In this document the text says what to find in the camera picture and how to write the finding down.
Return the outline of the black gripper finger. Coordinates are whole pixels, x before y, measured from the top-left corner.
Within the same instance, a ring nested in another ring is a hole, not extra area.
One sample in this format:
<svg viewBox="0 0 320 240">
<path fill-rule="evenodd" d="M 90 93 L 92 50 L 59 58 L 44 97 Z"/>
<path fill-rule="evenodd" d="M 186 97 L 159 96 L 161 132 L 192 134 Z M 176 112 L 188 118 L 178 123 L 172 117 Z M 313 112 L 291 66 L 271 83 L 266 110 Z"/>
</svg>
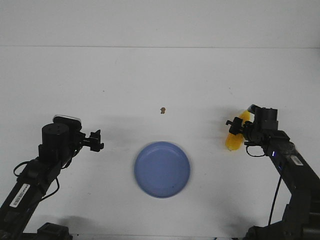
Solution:
<svg viewBox="0 0 320 240">
<path fill-rule="evenodd" d="M 233 135 L 238 135 L 238 134 L 242 134 L 243 133 L 243 128 L 242 127 L 235 127 L 235 126 L 231 126 L 229 128 L 229 133 L 233 134 Z"/>
<path fill-rule="evenodd" d="M 91 132 L 89 137 L 95 141 L 100 141 L 101 140 L 101 130 L 99 129 L 95 132 Z"/>
<path fill-rule="evenodd" d="M 234 117 L 233 121 L 227 120 L 225 124 L 230 125 L 234 128 L 241 128 L 243 124 L 243 119 L 240 117 Z"/>
<path fill-rule="evenodd" d="M 93 152 L 99 152 L 104 148 L 104 143 L 101 142 L 91 142 L 90 143 L 90 150 Z"/>
</svg>

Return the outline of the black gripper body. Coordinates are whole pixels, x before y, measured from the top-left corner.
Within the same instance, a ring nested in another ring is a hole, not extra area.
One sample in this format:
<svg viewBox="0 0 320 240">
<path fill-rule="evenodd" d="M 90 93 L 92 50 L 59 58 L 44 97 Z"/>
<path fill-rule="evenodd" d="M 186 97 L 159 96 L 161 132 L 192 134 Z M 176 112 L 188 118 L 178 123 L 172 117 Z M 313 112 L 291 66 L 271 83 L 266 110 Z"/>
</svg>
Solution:
<svg viewBox="0 0 320 240">
<path fill-rule="evenodd" d="M 242 135 L 249 144 L 260 144 L 265 138 L 266 131 L 278 129 L 278 110 L 260 107 L 253 115 L 253 122 L 244 123 Z"/>
<path fill-rule="evenodd" d="M 42 144 L 38 146 L 38 159 L 42 163 L 67 163 L 82 147 L 91 141 L 81 132 L 80 123 L 54 122 L 41 129 Z"/>
</svg>

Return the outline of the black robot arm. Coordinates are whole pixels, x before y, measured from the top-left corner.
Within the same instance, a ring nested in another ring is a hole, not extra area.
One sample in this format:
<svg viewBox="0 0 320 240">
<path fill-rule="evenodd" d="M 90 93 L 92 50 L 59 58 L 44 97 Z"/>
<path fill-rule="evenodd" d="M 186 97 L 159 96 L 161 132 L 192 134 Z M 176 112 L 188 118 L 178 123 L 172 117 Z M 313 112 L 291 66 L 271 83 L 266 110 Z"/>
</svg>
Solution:
<svg viewBox="0 0 320 240">
<path fill-rule="evenodd" d="M 71 240 L 66 226 L 45 223 L 36 233 L 24 230 L 40 202 L 49 197 L 52 182 L 58 181 L 61 170 L 70 165 L 83 146 L 99 152 L 104 148 L 101 132 L 91 132 L 86 137 L 81 125 L 50 123 L 42 130 L 42 143 L 38 156 L 25 162 L 17 175 L 16 184 L 0 207 L 0 238 L 2 240 Z"/>
<path fill-rule="evenodd" d="M 146 145 L 135 159 L 117 148 L 98 167 L 94 202 L 103 221 L 119 232 L 165 234 L 232 234 L 263 211 L 255 200 L 268 197 L 267 183 L 285 184 L 290 192 L 282 219 L 250 226 L 247 240 L 317 240 L 320 237 L 320 179 L 278 128 L 277 110 L 251 105 L 228 120 L 226 145 L 209 149 L 191 142 Z M 250 166 L 235 155 L 239 145 L 259 147 L 267 166 Z"/>
</svg>

